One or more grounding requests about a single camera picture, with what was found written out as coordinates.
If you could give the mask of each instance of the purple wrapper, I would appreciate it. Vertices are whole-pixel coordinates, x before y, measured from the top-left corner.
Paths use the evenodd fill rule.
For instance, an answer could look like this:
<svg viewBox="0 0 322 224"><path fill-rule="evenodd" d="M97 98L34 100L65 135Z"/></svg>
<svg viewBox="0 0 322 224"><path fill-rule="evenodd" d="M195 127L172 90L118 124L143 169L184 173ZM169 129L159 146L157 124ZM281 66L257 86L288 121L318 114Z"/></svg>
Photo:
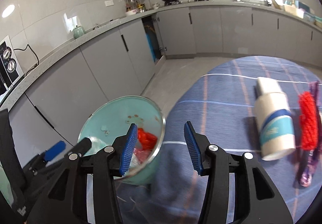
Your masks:
<svg viewBox="0 0 322 224"><path fill-rule="evenodd" d="M315 150L309 151L308 156L305 156L307 151L303 152L302 158L306 163L306 166L303 170L299 183L303 187L308 187L312 183L313 175L317 169L320 153L322 152L322 124L321 118L318 109L318 96L319 96L319 82L310 82L309 83L310 93L315 100L317 119L318 119L318 146Z"/></svg>

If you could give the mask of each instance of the ceiling light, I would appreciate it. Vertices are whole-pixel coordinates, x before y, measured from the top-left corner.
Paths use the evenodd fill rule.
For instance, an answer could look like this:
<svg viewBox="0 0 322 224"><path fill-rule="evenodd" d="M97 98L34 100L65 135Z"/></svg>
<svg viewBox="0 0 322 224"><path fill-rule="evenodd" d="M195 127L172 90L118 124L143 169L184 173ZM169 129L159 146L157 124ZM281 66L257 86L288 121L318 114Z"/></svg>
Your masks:
<svg viewBox="0 0 322 224"><path fill-rule="evenodd" d="M6 7L6 9L2 12L2 17L5 18L9 16L14 11L14 5L11 4Z"/></svg>

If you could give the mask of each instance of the table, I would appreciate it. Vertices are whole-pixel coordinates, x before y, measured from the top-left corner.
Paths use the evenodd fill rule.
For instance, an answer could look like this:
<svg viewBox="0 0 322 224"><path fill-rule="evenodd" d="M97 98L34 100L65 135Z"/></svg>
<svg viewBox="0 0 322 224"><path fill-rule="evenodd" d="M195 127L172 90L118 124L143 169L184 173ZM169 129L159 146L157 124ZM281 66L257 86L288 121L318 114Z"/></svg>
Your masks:
<svg viewBox="0 0 322 224"><path fill-rule="evenodd" d="M124 223L197 223L207 177L193 170L183 128L190 120L197 133L229 153L251 152L265 168L296 222L307 210L322 184L321 164L308 188L296 180L300 149L277 161L260 157L259 137L253 113L257 77L279 81L292 111L296 145L300 145L298 94L308 82L319 80L291 61L264 56L235 59L202 76L178 100L166 120L161 164L154 183L147 187L116 184ZM233 220L234 175L230 174L227 223Z"/></svg>

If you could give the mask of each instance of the teal bowl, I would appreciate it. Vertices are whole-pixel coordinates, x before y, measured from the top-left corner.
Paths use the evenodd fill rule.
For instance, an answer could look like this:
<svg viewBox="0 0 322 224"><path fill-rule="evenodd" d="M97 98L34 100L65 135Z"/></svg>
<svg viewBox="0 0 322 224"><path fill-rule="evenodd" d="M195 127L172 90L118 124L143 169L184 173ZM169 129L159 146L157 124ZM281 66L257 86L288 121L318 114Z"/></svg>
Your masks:
<svg viewBox="0 0 322 224"><path fill-rule="evenodd" d="M165 118L152 100L141 96L125 96L104 104L85 122L78 142L89 138L92 147L85 156L95 154L105 146L112 145L117 137L125 135L131 123L158 138L149 157L119 178L125 183L144 185L152 182L157 170L158 153L165 133Z"/></svg>

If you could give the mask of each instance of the blue handle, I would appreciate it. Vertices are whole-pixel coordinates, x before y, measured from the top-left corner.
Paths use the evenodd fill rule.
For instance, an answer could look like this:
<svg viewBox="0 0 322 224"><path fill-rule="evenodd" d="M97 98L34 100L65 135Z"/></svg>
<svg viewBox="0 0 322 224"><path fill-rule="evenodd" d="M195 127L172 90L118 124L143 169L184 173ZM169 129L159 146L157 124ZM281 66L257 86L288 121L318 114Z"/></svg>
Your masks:
<svg viewBox="0 0 322 224"><path fill-rule="evenodd" d="M53 145L49 150L45 152L44 161L53 160L59 153L64 151L66 148L66 143L64 141L59 141L55 145Z"/></svg>

